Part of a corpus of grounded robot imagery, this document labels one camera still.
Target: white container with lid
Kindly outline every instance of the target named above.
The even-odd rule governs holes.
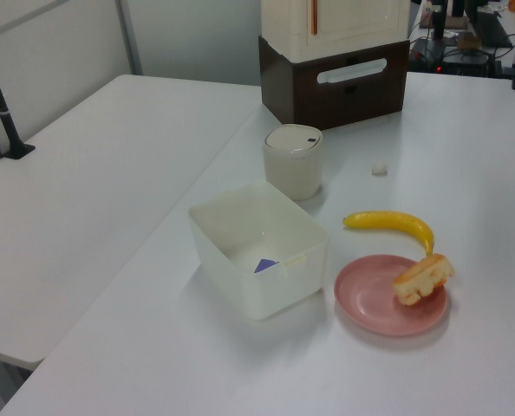
[[[188,214],[203,269],[244,315],[264,319],[323,286],[328,232],[271,184],[220,193]]]
[[[312,197],[321,184],[323,134],[314,127],[285,124],[264,143],[265,178],[294,201]]]
[[[261,0],[262,37],[290,62],[407,40],[410,0]]]

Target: table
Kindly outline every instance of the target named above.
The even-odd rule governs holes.
[[[420,22],[420,18],[421,18],[421,11],[423,10],[423,4],[425,2],[426,2],[426,0],[423,0],[421,2],[421,6],[420,6],[420,9],[418,11],[418,15],[415,18],[414,30],[412,30],[412,33],[410,34],[410,37],[409,37],[410,41],[418,39],[418,38],[420,38],[422,36],[427,36],[427,29],[420,29],[420,27],[419,27],[419,22]],[[505,2],[505,1],[502,1],[502,2],[489,2],[489,6],[491,6],[491,5],[497,5],[497,6],[507,5],[507,2]],[[452,12],[452,1],[449,1],[447,13],[450,15],[451,12]],[[502,24],[502,27],[505,29],[506,33],[508,35],[511,35],[512,33],[515,33],[515,12],[511,12],[508,9],[506,9],[504,11],[500,11],[499,13],[500,13],[500,15],[502,17],[500,19],[500,23]],[[468,24],[468,28],[469,28],[468,31],[474,32],[471,24]],[[456,29],[448,29],[448,30],[451,31],[451,32],[460,32],[459,30],[456,30]],[[515,36],[511,37],[511,42],[512,42],[512,45],[515,45]],[[484,51],[486,51],[486,52],[491,53],[491,54],[493,52],[495,52],[495,48],[483,47],[482,49]],[[506,53],[506,52],[508,52],[508,50],[509,49],[506,49],[506,48],[499,48],[499,49],[496,50],[496,56],[506,54],[506,55],[504,55],[504,56],[499,58],[499,60],[502,62],[502,67],[503,68],[504,67],[509,68],[515,62],[515,47],[509,53]]]
[[[260,103],[122,76],[0,160],[0,360],[34,369]]]
[[[2,416],[515,415],[509,82],[408,74],[401,113],[323,132],[322,190],[301,206],[331,236],[324,289],[252,322],[207,282],[187,210],[263,180],[261,146],[278,125],[264,107],[253,110]],[[371,175],[379,161],[386,177]],[[346,263],[422,256],[411,237],[343,229],[345,215],[364,209],[425,219],[436,251],[453,262],[450,308],[426,333],[370,334],[335,305]]]

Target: toast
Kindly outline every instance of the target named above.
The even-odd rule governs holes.
[[[422,297],[429,296],[433,290],[454,276],[454,267],[442,254],[423,258],[393,280],[393,287],[399,302],[411,306]]]

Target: plate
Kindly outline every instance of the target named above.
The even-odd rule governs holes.
[[[336,301],[350,319],[371,332],[404,336],[425,331],[445,314],[447,292],[442,286],[414,306],[398,302],[392,282],[414,263],[390,255],[358,258],[338,274]]]

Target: banana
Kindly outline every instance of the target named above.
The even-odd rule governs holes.
[[[355,229],[389,229],[406,232],[415,237],[425,249],[426,256],[433,254],[434,235],[422,220],[405,212],[363,211],[348,215],[342,223]]]

